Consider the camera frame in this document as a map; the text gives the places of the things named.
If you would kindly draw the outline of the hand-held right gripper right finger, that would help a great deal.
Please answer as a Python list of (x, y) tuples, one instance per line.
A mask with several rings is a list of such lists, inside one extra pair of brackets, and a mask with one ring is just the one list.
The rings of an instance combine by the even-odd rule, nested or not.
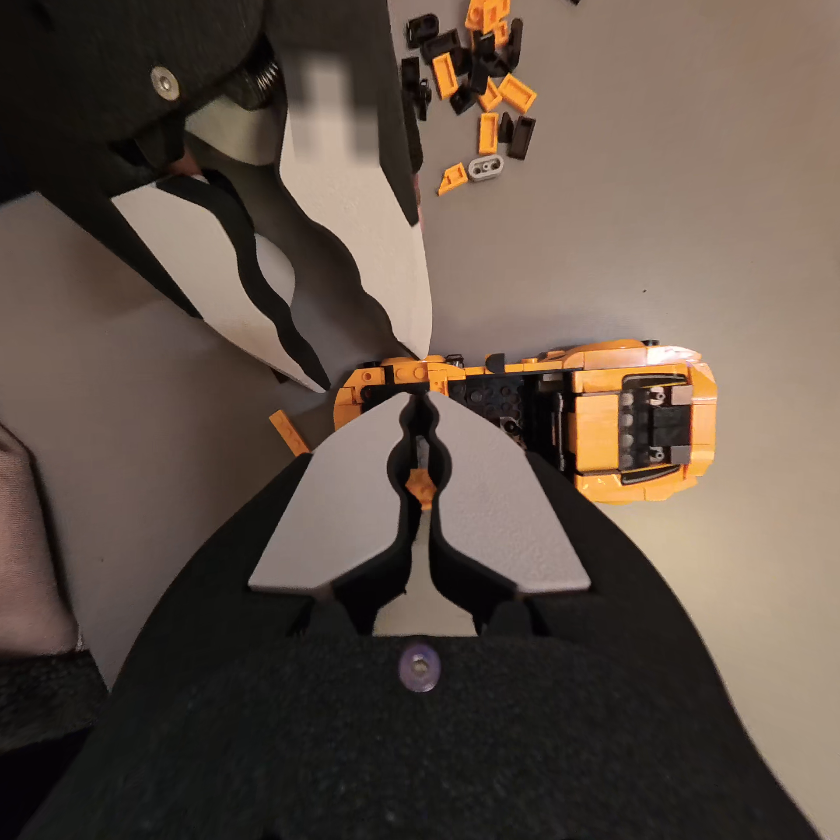
[(445, 395), (430, 392), (425, 405), (436, 486), (428, 558), (437, 591), (477, 633), (500, 605), (588, 592), (591, 577), (526, 453)]

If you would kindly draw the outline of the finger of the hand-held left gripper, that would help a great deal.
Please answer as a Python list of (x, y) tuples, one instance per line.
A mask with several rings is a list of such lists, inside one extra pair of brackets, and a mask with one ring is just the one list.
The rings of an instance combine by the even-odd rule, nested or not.
[(433, 329), (423, 233), (406, 219), (377, 143), (368, 144), (375, 128), (351, 112), (288, 112), (279, 178), (302, 212), (349, 252), (397, 341), (423, 358)]
[(256, 232), (227, 179), (210, 175), (173, 175), (115, 196), (112, 205), (205, 324), (274, 371), (325, 393), (330, 379), (292, 317), (289, 258)]

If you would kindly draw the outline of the pile of loose lego pieces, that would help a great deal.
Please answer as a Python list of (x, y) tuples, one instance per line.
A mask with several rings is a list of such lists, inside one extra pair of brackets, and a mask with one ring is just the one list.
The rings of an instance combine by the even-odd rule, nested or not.
[(498, 178), (505, 160), (527, 159), (537, 125), (529, 110), (538, 94), (514, 73), (523, 29), (522, 19), (511, 16), (509, 1), (468, 2), (462, 29), (443, 29), (433, 13), (406, 21), (410, 55), (401, 61), (401, 84), (416, 120), (427, 119), (434, 94), (456, 116), (480, 110), (477, 155), (444, 170), (438, 196)]

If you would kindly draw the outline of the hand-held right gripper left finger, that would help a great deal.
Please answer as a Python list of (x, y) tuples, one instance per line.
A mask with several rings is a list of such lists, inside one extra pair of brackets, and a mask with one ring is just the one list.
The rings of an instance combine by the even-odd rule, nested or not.
[(419, 398), (363, 413), (308, 458), (248, 579), (254, 592), (338, 602), (360, 634), (405, 592), (420, 502), (406, 488)]

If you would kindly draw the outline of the orange lego car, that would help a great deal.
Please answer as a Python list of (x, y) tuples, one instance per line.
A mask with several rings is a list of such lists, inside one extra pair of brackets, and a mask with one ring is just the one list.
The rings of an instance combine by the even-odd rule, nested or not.
[(665, 501), (716, 454), (718, 387), (699, 352), (620, 339), (483, 364), (462, 355), (363, 363), (335, 397), (335, 429), (399, 392), (438, 392), (556, 468), (589, 501)]

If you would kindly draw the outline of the person's black clothing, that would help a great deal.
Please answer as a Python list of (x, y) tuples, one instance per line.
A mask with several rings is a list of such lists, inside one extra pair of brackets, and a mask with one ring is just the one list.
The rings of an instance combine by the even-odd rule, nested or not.
[(1, 838), (15, 839), (91, 734), (85, 728), (1, 756)]

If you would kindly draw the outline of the orange lego plate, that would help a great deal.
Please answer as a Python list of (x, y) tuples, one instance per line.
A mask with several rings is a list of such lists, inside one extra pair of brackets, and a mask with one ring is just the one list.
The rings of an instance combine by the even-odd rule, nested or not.
[(297, 458), (301, 455), (309, 455), (311, 449), (298, 432), (294, 423), (286, 412), (279, 409), (269, 416), (269, 422), (278, 432), (283, 442), (289, 448), (292, 455)]

